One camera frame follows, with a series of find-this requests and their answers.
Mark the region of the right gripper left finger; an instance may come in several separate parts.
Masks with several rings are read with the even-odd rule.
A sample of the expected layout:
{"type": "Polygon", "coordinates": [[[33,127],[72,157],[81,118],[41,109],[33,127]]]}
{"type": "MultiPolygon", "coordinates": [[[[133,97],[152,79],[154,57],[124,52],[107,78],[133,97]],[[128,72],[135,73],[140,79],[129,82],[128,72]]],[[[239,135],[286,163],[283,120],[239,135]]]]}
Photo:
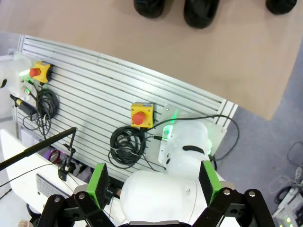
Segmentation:
{"type": "Polygon", "coordinates": [[[86,190],[67,199],[59,194],[48,198],[37,226],[72,227],[77,221],[85,221],[89,227],[109,227],[110,219],[103,211],[108,186],[107,165],[98,164],[86,190]]]}

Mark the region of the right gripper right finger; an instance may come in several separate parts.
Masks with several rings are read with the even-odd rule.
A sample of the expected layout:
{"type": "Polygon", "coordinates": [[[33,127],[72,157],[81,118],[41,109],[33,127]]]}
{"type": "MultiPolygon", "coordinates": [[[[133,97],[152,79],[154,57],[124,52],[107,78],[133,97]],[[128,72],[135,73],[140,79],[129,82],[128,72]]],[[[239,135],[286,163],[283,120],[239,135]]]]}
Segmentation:
{"type": "Polygon", "coordinates": [[[225,218],[234,218],[241,227],[273,227],[262,193],[248,189],[240,193],[223,187],[210,161],[202,161],[199,182],[207,207],[197,218],[194,227],[219,227],[225,218]]]}

